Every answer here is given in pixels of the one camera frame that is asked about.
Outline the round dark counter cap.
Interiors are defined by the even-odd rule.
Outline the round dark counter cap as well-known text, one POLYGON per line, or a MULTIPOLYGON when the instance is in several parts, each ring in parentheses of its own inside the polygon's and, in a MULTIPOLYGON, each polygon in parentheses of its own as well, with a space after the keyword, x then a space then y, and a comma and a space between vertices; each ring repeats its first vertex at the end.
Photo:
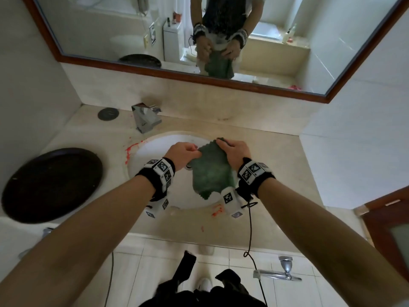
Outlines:
POLYGON ((108 122, 118 118, 119 114, 120 112, 116 108, 103 108, 98 112, 97 117, 102 121, 108 122))

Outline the person's right hand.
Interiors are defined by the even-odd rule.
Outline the person's right hand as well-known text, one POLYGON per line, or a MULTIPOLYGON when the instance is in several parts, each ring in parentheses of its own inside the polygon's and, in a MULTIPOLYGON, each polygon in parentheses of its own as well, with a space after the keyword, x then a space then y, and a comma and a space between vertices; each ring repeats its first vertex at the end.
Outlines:
POLYGON ((234 140, 236 144, 236 152, 233 155, 227 156, 228 162, 235 172, 239 172, 240 167, 245 163, 243 159, 252 159, 250 149, 244 141, 234 140))

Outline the person's left hand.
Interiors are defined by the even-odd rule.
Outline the person's left hand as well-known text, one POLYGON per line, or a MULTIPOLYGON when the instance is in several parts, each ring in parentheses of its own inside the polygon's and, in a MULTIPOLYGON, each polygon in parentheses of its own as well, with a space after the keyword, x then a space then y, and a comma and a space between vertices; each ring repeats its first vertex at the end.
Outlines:
POLYGON ((184 143, 190 142, 178 142, 170 147, 167 153, 164 155, 164 158, 167 160, 171 160, 174 167, 175 172, 183 169, 186 167, 187 164, 184 164, 184 143))

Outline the white oval sink basin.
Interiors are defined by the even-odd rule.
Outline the white oval sink basin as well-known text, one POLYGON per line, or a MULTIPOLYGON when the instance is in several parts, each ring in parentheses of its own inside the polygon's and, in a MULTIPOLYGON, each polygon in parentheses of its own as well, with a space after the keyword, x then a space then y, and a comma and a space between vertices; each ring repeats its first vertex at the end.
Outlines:
POLYGON ((148 215, 155 218, 168 207, 193 210, 221 202, 226 213, 233 218, 240 217, 245 202, 236 193, 238 178, 228 164, 226 153, 215 140, 181 134, 149 139, 130 156, 127 163, 129 177, 134 177, 144 165, 153 166, 155 160, 160 160, 178 142, 197 145, 202 155, 176 172, 166 195, 148 204, 148 215))

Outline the green cleaning cloth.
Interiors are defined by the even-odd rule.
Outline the green cleaning cloth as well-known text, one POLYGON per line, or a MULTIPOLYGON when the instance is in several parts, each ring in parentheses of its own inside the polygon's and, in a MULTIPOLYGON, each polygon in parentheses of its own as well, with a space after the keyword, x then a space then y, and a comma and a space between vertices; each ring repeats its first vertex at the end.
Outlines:
POLYGON ((198 148, 201 157, 191 160, 186 168, 192 171, 193 190, 202 199, 208 200, 212 193, 221 194, 228 187, 236 187, 237 178, 230 166, 227 154, 216 140, 198 148))

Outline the brown wooden door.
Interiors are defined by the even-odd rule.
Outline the brown wooden door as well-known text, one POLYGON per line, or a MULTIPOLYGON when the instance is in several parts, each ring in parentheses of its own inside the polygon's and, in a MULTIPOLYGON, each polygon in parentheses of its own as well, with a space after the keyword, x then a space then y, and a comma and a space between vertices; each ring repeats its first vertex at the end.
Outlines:
POLYGON ((365 206, 362 218, 375 248, 409 282, 409 186, 365 206))

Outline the wood framed wall mirror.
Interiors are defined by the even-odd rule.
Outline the wood framed wall mirror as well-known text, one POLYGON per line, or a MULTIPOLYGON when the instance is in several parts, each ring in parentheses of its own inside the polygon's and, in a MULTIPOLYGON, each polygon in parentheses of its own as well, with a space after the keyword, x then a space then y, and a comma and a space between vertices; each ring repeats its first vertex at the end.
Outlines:
POLYGON ((409 0, 23 0, 66 63, 329 103, 409 0))

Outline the chrome towel bar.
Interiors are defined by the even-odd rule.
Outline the chrome towel bar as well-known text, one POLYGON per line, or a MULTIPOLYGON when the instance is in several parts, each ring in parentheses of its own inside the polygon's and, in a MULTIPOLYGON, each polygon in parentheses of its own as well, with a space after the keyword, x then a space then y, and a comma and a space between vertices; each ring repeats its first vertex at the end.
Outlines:
POLYGON ((302 281, 301 278, 291 275, 293 257, 279 256, 279 261, 281 263, 281 267, 284 270, 283 272, 256 269, 253 271, 253 278, 258 279, 259 281, 261 281, 261 277, 287 280, 293 282, 302 281))

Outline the person's black clothing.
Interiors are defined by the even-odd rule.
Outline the person's black clothing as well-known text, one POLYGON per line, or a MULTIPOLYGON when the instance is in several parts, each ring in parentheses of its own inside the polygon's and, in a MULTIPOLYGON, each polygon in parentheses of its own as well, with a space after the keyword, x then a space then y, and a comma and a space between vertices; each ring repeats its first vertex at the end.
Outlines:
POLYGON ((267 307, 250 295, 239 275, 229 268, 216 276, 222 287, 213 287, 210 292, 196 289, 178 292, 178 287, 189 279, 195 262, 196 256, 185 251, 173 277, 159 284, 154 296, 139 307, 267 307))

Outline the person's right forearm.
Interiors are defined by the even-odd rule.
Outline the person's right forearm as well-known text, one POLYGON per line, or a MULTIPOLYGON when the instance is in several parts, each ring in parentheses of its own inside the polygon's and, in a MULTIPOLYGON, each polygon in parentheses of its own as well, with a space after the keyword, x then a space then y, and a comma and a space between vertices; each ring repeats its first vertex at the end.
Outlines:
POLYGON ((409 282, 339 218, 274 178, 263 181, 257 194, 349 307, 409 307, 409 282))

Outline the black round tray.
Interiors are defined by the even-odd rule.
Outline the black round tray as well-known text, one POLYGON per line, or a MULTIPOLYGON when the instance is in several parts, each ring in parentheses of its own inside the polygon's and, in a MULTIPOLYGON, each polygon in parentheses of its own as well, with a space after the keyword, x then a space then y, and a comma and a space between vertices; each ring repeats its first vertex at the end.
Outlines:
POLYGON ((8 180, 2 209, 16 222, 51 222, 83 205, 100 185, 103 173, 102 161, 89 150, 47 152, 27 162, 8 180))

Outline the person's left forearm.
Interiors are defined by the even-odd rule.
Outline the person's left forearm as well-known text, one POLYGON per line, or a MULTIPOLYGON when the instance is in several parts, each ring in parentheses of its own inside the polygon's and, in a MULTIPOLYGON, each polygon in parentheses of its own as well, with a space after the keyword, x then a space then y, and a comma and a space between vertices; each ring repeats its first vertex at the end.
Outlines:
POLYGON ((0 307, 70 307, 155 193, 138 175, 73 214, 0 282, 0 307))

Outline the chrome faucet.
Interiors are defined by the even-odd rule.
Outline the chrome faucet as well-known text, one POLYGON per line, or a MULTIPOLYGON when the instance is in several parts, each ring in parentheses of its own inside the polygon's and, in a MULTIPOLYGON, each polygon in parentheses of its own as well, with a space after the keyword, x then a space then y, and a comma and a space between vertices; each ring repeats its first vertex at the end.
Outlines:
POLYGON ((150 132, 155 126, 161 123, 161 118, 158 115, 158 113, 161 112, 161 109, 158 106, 147 106, 144 103, 139 103, 133 105, 131 108, 136 124, 136 129, 141 134, 150 132))

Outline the black marker wrist tracker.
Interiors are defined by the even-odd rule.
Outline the black marker wrist tracker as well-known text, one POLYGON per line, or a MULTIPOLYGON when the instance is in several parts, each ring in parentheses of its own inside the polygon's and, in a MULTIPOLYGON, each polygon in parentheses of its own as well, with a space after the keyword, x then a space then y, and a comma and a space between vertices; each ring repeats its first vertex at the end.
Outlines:
POLYGON ((175 167, 171 160, 152 159, 143 165, 136 174, 138 175, 147 178, 155 188, 155 193, 144 211, 149 217, 157 219, 169 205, 167 192, 175 175, 175 167))
POLYGON ((272 170, 262 162, 243 158, 243 165, 237 174, 238 185, 222 190, 221 197, 224 210, 232 218, 238 219, 244 215, 244 209, 258 204, 258 188, 267 178, 275 178, 272 170))

